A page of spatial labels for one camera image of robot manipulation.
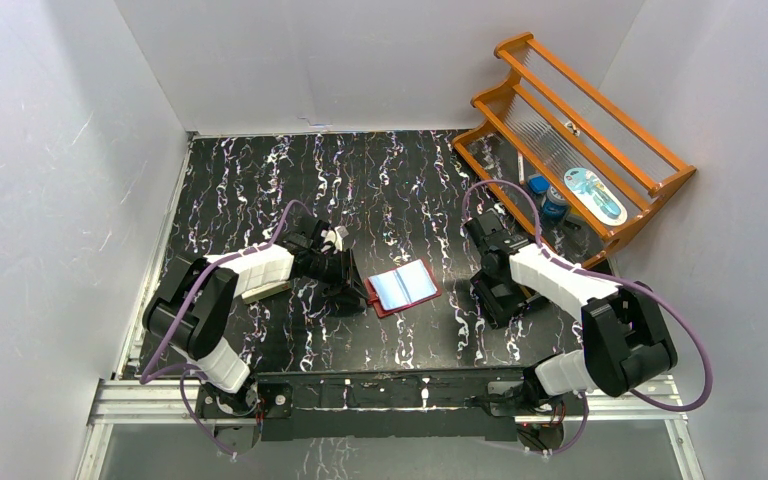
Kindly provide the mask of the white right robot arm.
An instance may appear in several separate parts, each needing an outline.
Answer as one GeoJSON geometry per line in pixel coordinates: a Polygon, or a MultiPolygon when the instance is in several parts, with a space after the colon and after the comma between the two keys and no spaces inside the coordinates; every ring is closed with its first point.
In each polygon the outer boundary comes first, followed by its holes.
{"type": "Polygon", "coordinates": [[[476,403],[550,413],[563,396],[599,389],[617,397],[675,367],[678,354],[659,305],[640,284],[596,278],[487,212],[464,228],[480,255],[470,283],[488,322],[501,326],[533,302],[550,302],[581,323],[581,346],[523,371],[521,384],[476,403]]]}

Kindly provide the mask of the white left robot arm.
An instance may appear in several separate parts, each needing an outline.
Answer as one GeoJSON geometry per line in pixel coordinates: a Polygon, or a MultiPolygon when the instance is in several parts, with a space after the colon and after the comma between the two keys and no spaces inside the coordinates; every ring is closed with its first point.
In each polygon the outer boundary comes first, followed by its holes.
{"type": "Polygon", "coordinates": [[[225,255],[178,255],[142,317],[143,328],[172,347],[194,373],[220,392],[235,416],[254,411],[259,400],[250,367],[224,336],[236,298],[299,278],[323,285],[323,295],[340,314],[366,309],[368,293],[346,232],[302,214],[273,243],[225,255]]]}

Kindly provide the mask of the red card holder wallet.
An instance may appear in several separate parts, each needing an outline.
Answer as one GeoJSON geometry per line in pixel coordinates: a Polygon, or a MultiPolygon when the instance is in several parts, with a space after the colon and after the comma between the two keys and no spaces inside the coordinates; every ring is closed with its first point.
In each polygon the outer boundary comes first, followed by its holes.
{"type": "Polygon", "coordinates": [[[367,305],[383,319],[435,299],[442,289],[427,260],[417,259],[364,280],[367,305]]]}

